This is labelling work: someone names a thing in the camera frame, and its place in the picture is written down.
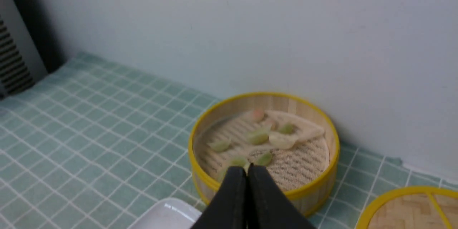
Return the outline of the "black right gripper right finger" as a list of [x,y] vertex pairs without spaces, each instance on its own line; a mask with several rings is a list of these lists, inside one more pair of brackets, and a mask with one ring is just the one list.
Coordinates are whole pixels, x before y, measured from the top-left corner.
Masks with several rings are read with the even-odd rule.
[[314,229],[276,185],[265,166],[248,169],[249,229]]

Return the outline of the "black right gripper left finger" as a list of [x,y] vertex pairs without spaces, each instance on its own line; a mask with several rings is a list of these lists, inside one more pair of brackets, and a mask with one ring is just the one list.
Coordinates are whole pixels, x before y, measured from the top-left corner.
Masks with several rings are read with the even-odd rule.
[[193,229],[245,229],[247,174],[242,167],[229,167],[216,195],[193,224]]

